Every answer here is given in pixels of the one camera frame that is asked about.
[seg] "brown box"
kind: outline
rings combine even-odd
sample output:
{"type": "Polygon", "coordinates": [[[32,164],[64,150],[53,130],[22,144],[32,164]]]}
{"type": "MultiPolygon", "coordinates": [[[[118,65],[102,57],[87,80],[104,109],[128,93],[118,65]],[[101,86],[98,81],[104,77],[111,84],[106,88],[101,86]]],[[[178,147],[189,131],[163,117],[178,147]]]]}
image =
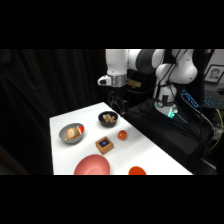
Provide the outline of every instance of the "brown box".
{"type": "Polygon", "coordinates": [[[111,142],[109,138],[104,137],[98,142],[96,142],[96,147],[99,149],[102,155],[105,155],[114,148],[114,144],[111,142]]]}

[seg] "black curtain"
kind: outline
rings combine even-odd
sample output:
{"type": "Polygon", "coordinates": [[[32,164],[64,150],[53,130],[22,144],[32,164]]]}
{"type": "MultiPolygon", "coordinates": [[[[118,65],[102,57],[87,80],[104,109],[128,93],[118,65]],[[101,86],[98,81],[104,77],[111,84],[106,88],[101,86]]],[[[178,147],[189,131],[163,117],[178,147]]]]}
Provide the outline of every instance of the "black curtain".
{"type": "Polygon", "coordinates": [[[1,49],[0,145],[29,174],[53,174],[49,118],[101,101],[105,50],[1,49]]]}

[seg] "red ball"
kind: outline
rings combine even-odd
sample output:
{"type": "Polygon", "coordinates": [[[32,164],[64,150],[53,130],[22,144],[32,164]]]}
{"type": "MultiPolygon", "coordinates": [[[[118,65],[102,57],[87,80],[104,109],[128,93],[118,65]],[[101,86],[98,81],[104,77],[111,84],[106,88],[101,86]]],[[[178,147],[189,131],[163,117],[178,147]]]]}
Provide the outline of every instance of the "red ball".
{"type": "Polygon", "coordinates": [[[118,133],[118,138],[119,138],[120,140],[124,140],[124,139],[126,139],[126,138],[127,138],[127,132],[126,132],[126,131],[120,131],[120,132],[118,133]]]}

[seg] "table surface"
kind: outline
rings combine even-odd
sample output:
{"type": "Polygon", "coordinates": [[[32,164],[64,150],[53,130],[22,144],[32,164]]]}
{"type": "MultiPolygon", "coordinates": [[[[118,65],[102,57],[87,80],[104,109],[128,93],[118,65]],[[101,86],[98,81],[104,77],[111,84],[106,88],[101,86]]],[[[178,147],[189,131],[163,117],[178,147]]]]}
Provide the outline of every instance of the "table surface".
{"type": "Polygon", "coordinates": [[[93,154],[101,155],[95,143],[103,137],[108,137],[114,144],[114,149],[104,155],[110,164],[111,175],[128,175],[133,166],[143,168],[148,175],[192,175],[120,116],[115,127],[103,127],[98,116],[105,111],[112,110],[100,103],[50,118],[55,175],[73,175],[82,159],[93,154]],[[65,144],[59,138],[60,130],[71,123],[81,123],[85,127],[84,137],[76,145],[65,144]],[[128,133],[126,141],[117,138],[121,130],[128,133]]]}

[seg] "dark bowl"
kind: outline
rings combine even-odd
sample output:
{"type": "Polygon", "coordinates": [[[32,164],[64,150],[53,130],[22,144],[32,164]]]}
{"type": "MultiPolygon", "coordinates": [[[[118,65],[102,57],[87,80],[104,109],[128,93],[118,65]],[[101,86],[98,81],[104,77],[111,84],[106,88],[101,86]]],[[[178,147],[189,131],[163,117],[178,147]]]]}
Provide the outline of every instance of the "dark bowl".
{"type": "Polygon", "coordinates": [[[99,115],[99,121],[104,127],[114,127],[117,123],[117,120],[118,120],[118,115],[113,111],[105,111],[99,115]],[[103,116],[107,114],[110,114],[111,117],[115,117],[116,121],[113,123],[106,123],[105,120],[103,119],[103,116]]]}

